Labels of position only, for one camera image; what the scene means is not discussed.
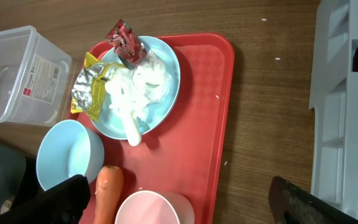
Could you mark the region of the orange carrot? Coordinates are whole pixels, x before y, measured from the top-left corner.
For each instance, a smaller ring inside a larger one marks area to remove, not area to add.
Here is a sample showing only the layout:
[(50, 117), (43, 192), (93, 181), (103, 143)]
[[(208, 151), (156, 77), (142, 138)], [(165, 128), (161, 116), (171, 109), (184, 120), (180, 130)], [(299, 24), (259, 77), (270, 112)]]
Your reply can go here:
[(117, 166), (104, 166), (96, 180), (94, 224), (112, 224), (124, 186), (124, 175)]

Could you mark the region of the yellow foil wrapper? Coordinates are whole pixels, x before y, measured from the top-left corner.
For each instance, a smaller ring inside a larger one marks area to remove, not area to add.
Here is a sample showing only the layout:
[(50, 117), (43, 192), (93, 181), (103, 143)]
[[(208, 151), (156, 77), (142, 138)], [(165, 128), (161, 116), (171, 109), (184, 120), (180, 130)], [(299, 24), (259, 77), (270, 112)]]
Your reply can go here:
[(117, 70), (126, 68), (122, 63), (98, 60), (87, 52), (71, 89), (71, 113), (86, 113), (93, 121), (98, 121), (106, 94), (106, 82), (112, 79)]

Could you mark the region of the white tissue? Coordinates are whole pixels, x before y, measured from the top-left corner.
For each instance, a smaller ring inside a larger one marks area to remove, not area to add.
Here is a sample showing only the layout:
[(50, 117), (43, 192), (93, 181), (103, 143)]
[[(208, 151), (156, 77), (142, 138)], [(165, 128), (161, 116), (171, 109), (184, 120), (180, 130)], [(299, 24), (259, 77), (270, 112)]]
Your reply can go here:
[(141, 121), (147, 120), (149, 105), (167, 97), (172, 82), (165, 63), (152, 50), (132, 70), (112, 63), (107, 75), (105, 90), (112, 100), (109, 109), (119, 112), (121, 106), (127, 106), (132, 117)]

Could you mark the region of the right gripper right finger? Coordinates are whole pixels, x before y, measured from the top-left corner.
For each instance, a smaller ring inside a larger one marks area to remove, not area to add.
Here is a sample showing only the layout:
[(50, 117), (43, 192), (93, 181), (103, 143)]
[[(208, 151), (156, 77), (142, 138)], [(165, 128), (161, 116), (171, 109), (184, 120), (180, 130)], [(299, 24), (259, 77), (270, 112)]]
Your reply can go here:
[(279, 176), (272, 179), (268, 202), (275, 223), (358, 224), (355, 218)]

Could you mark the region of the light blue bowl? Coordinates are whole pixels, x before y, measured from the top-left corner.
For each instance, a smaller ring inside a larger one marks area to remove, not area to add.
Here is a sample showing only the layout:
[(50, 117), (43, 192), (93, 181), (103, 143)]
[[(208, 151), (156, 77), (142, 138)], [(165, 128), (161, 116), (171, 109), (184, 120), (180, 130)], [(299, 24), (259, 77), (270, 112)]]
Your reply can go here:
[(94, 181), (104, 163), (104, 146), (92, 130), (72, 119), (54, 125), (37, 154), (36, 173), (43, 190), (79, 174)]

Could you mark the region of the red snack wrapper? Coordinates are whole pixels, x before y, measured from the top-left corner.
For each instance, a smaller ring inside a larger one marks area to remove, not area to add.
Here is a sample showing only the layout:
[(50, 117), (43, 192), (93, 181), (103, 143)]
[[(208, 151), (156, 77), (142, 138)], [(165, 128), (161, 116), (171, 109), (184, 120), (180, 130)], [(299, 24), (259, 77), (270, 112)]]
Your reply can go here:
[(147, 55), (143, 43), (122, 19), (118, 20), (104, 40), (113, 46), (113, 52), (129, 68), (136, 68)]

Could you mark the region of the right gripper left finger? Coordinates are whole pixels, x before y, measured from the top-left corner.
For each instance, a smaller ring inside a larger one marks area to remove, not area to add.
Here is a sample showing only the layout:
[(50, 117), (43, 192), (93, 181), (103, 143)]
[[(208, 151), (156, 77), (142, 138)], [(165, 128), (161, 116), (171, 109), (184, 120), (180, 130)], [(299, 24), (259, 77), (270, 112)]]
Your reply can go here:
[(0, 215), (0, 224), (77, 224), (91, 197), (88, 179), (74, 175)]

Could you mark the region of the white plastic spoon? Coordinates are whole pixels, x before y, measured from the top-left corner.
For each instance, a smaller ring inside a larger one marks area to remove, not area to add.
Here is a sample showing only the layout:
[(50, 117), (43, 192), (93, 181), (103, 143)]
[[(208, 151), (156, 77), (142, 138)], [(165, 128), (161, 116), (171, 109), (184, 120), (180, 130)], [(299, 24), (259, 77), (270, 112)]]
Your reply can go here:
[(129, 110), (121, 111), (121, 121), (128, 143), (131, 146), (138, 146), (141, 143), (142, 137), (135, 122), (135, 119), (133, 118)]

